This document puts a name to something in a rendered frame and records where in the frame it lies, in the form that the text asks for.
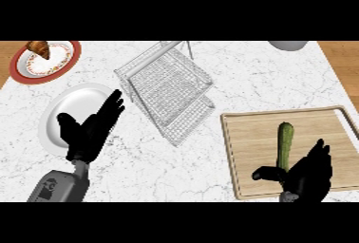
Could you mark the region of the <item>wooden tray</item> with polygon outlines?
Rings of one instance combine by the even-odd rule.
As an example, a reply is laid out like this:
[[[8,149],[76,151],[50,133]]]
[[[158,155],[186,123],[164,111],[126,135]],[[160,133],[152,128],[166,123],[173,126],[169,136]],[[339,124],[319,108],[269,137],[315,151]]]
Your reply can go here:
[[[278,196],[278,182],[254,180],[253,172],[274,166],[278,158],[278,127],[294,128],[290,163],[308,155],[319,140],[331,147],[331,190],[359,190],[359,127],[340,105],[220,115],[235,197],[253,199]]]

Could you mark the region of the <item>plain white plate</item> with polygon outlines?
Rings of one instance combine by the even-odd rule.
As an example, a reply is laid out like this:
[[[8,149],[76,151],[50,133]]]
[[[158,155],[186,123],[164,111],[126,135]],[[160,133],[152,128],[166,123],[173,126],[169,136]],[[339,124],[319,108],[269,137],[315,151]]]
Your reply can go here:
[[[95,114],[113,93],[104,84],[81,84],[70,88],[50,102],[43,111],[39,128],[39,138],[43,149],[55,156],[65,156],[68,144],[61,138],[58,115],[68,113],[79,123]]]

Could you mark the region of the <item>red rimmed patterned plate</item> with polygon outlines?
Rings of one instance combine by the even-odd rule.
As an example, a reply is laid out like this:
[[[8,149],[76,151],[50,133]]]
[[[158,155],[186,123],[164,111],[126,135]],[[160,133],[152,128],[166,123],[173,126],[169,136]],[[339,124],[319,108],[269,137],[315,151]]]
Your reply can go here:
[[[49,59],[22,47],[11,61],[11,76],[22,84],[43,84],[74,67],[81,53],[79,41],[49,41]]]

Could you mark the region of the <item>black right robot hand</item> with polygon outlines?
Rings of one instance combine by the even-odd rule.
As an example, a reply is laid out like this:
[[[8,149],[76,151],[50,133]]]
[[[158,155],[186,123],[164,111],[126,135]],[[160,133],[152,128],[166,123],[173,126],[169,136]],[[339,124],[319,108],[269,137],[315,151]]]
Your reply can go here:
[[[330,146],[319,139],[308,156],[288,171],[279,167],[262,166],[253,172],[253,180],[278,181],[282,192],[299,195],[294,203],[321,203],[331,188],[333,165]]]

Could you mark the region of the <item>grey round object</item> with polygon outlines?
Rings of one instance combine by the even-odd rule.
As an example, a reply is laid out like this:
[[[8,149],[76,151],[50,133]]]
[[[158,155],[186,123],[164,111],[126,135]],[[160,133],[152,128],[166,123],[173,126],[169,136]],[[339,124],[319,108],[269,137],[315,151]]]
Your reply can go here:
[[[281,50],[297,51],[306,46],[308,41],[271,41],[269,43]]]

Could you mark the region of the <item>green squash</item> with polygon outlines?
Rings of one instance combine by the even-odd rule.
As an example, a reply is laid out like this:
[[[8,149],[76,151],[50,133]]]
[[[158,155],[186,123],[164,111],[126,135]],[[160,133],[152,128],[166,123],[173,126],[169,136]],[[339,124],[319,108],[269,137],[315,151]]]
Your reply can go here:
[[[290,148],[294,128],[288,122],[282,122],[278,128],[278,161],[277,166],[285,171],[290,170]]]

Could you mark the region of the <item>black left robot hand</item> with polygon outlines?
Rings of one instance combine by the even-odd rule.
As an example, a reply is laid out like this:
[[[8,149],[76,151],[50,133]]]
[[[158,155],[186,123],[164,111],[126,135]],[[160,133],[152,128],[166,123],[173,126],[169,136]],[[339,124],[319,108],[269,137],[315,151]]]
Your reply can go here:
[[[68,161],[81,160],[90,163],[96,160],[123,112],[123,92],[115,90],[105,100],[99,111],[89,116],[83,123],[79,123],[68,113],[61,113],[56,116],[61,126],[61,138],[70,146]]]

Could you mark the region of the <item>brown croissant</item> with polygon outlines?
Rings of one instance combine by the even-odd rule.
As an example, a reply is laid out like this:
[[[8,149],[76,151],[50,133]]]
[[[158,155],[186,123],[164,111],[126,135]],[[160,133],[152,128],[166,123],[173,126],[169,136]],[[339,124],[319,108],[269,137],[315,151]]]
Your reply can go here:
[[[45,60],[50,57],[49,44],[46,41],[30,41],[27,43],[27,49],[39,54]]]

